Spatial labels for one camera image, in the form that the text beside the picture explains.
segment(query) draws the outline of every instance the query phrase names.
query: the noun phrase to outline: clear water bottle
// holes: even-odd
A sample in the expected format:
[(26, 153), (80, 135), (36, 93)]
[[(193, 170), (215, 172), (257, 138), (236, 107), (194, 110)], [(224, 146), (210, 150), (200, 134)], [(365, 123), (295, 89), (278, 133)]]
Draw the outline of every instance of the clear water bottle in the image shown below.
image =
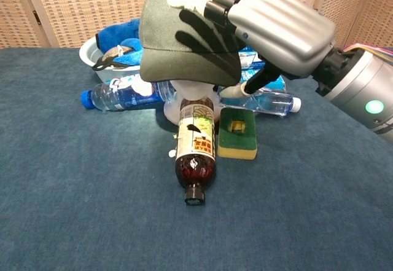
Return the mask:
[(113, 79), (109, 85), (98, 84), (83, 91), (80, 100), (87, 109), (123, 110), (137, 105), (170, 101), (175, 89), (169, 81), (145, 82), (140, 75)]
[(286, 91), (264, 88), (253, 95), (240, 99), (221, 98), (220, 102), (228, 107), (244, 108), (277, 116), (286, 116), (290, 112), (298, 112), (302, 106), (302, 101), (299, 98), (293, 97)]

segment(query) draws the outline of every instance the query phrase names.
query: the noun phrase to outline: baseball cap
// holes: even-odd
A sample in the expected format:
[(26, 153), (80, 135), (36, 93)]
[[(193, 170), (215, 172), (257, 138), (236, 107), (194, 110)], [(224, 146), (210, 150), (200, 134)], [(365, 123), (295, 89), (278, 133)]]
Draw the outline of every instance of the baseball cap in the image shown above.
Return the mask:
[(188, 80), (227, 87), (241, 78), (238, 51), (244, 44), (233, 29), (172, 8), (167, 0), (145, 0), (139, 38), (144, 81)]

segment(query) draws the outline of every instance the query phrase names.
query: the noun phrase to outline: sponge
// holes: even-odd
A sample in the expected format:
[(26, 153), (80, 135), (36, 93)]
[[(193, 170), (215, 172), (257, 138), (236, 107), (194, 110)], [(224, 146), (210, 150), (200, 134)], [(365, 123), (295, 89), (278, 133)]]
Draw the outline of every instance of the sponge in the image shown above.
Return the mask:
[(230, 159), (255, 159), (257, 132), (253, 111), (235, 108), (221, 110), (217, 155)]

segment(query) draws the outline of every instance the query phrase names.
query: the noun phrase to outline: white bottle cap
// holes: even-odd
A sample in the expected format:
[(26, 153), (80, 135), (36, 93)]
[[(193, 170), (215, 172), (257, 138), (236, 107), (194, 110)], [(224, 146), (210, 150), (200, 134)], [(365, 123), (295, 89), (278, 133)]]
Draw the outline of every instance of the white bottle cap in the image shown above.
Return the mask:
[(302, 106), (301, 99), (294, 97), (294, 103), (292, 105), (292, 108), (290, 109), (290, 112), (298, 112), (301, 106)]

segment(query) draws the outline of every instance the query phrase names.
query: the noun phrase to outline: brown plastic bottle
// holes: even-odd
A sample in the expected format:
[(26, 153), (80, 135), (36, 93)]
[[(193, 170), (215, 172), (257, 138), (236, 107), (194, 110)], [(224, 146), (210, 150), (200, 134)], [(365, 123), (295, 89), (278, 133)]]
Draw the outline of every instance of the brown plastic bottle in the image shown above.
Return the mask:
[(216, 177), (214, 106), (209, 98), (183, 100), (177, 135), (176, 176), (187, 205), (203, 205), (204, 190)]

